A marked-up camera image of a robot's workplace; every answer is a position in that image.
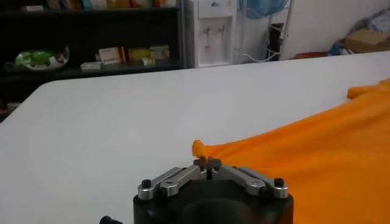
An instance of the bolt head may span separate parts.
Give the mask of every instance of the bolt head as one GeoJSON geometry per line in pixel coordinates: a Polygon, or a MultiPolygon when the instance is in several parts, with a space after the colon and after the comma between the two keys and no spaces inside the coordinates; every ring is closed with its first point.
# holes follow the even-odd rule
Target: bolt head
{"type": "Polygon", "coordinates": [[[275,187],[284,187],[285,181],[282,178],[275,178],[274,185],[275,185],[275,187]]]}
{"type": "Polygon", "coordinates": [[[152,186],[152,181],[150,179],[146,179],[142,181],[142,188],[150,188],[152,186]]]}

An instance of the box on shelf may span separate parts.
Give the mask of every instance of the box on shelf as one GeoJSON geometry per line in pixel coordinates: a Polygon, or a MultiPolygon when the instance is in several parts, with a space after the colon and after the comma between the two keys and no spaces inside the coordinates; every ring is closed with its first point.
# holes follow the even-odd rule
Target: box on shelf
{"type": "Polygon", "coordinates": [[[130,0],[107,0],[109,9],[127,9],[130,8],[130,0]]]}
{"type": "Polygon", "coordinates": [[[152,0],[131,0],[133,8],[152,7],[152,0]]]}
{"type": "Polygon", "coordinates": [[[151,50],[148,48],[131,48],[129,49],[129,62],[137,63],[142,58],[151,58],[151,50]]]}
{"type": "Polygon", "coordinates": [[[169,46],[168,45],[151,46],[151,57],[153,59],[169,59],[169,46]]]}
{"type": "Polygon", "coordinates": [[[103,65],[126,63],[126,56],[123,47],[111,47],[99,49],[100,59],[103,65]]]}
{"type": "Polygon", "coordinates": [[[389,37],[390,33],[361,29],[347,36],[342,46],[354,53],[390,51],[389,37]]]}

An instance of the metal rack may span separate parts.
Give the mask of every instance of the metal rack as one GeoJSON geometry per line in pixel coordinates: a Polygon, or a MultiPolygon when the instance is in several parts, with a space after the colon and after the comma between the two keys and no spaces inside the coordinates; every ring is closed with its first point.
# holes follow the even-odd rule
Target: metal rack
{"type": "MultiPolygon", "coordinates": [[[[284,7],[281,11],[279,11],[279,12],[273,14],[273,15],[270,15],[270,16],[259,15],[252,8],[247,8],[246,10],[242,10],[243,12],[241,14],[241,31],[240,31],[240,41],[239,41],[239,49],[238,49],[238,56],[239,56],[239,60],[240,60],[241,63],[243,62],[243,58],[244,57],[249,58],[249,59],[251,59],[254,62],[267,62],[270,59],[276,57],[277,55],[282,55],[283,54],[283,51],[285,50],[285,41],[286,41],[286,38],[288,37],[288,30],[289,30],[289,25],[290,25],[290,20],[291,20],[291,11],[292,11],[292,7],[294,5],[294,0],[288,0],[288,3],[289,4],[288,4],[287,7],[284,7]],[[262,16],[261,19],[268,17],[268,26],[267,26],[267,32],[266,32],[266,38],[265,38],[266,44],[264,45],[265,55],[268,55],[268,53],[271,53],[270,56],[268,56],[268,58],[265,58],[265,59],[262,59],[262,60],[258,60],[258,59],[253,58],[249,54],[245,54],[244,53],[245,25],[246,25],[246,19],[247,19],[246,18],[247,10],[252,10],[257,15],[262,16]],[[274,27],[272,25],[272,19],[273,19],[273,17],[275,17],[275,15],[279,14],[283,10],[288,10],[287,18],[286,18],[285,25],[283,26],[284,29],[279,29],[279,28],[274,27]],[[283,34],[283,43],[282,43],[282,46],[280,48],[280,52],[274,52],[274,51],[268,49],[267,42],[268,42],[268,39],[269,39],[269,28],[271,28],[271,27],[273,29],[275,29],[275,30],[280,31],[280,33],[283,34]]],[[[247,5],[247,0],[243,0],[243,5],[245,5],[245,6],[247,5]]]]}

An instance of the cardboard box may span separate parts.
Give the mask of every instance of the cardboard box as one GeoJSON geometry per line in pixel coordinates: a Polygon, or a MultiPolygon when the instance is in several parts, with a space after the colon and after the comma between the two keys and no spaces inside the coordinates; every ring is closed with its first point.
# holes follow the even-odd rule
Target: cardboard box
{"type": "Polygon", "coordinates": [[[347,36],[342,45],[354,53],[390,51],[389,37],[390,33],[361,29],[347,36]]]}

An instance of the green object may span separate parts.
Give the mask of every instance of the green object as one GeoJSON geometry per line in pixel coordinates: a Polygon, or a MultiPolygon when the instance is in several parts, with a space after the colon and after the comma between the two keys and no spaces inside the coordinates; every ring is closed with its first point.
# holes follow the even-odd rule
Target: green object
{"type": "Polygon", "coordinates": [[[60,68],[65,65],[68,60],[68,47],[65,47],[65,50],[62,53],[55,53],[52,50],[40,49],[35,51],[21,52],[15,58],[15,66],[42,71],[60,68]]]}
{"type": "Polygon", "coordinates": [[[50,58],[54,54],[51,54],[49,51],[35,51],[31,55],[31,66],[36,65],[50,65],[50,58]]]}

